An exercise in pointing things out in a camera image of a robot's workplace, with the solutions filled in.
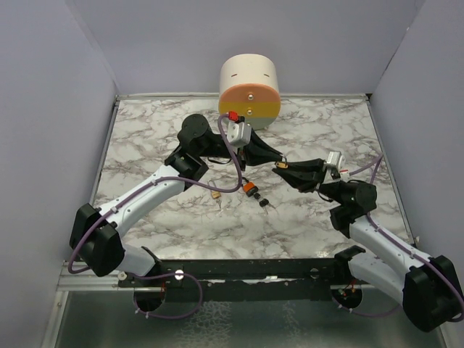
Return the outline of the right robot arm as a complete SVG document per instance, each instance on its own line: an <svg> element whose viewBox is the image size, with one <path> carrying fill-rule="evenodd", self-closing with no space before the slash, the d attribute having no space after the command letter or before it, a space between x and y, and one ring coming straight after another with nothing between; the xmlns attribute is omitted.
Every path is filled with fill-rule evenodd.
<svg viewBox="0 0 464 348"><path fill-rule="evenodd" d="M328 160L277 162L273 172L300 193L316 192L335 202L333 228L366 248L333 265L340 283L364 281L394 299L410 322L429 332L441 324L463 321L463 292L453 263L432 257L377 223L377 190L371 182L351 179L343 157Z"/></svg>

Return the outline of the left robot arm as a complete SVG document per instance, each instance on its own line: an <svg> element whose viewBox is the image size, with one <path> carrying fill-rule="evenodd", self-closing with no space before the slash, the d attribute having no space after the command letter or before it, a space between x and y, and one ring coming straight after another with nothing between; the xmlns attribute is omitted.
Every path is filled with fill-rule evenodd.
<svg viewBox="0 0 464 348"><path fill-rule="evenodd" d="M242 187L246 167L284 159L235 112L219 116L217 126L218 133L213 133L204 115L189 115L178 132L177 147L153 174L110 202L98 207L89 203L81 206L70 236L69 273L80 272L73 263L81 259L86 264L82 270L91 270L98 277L119 270L134 274L145 286L154 285L160 277L157 258L146 248L123 243L124 235L141 218L192 186L224 194L236 192ZM218 188L202 183L208 170L206 157L230 159L237 173L236 185Z"/></svg>

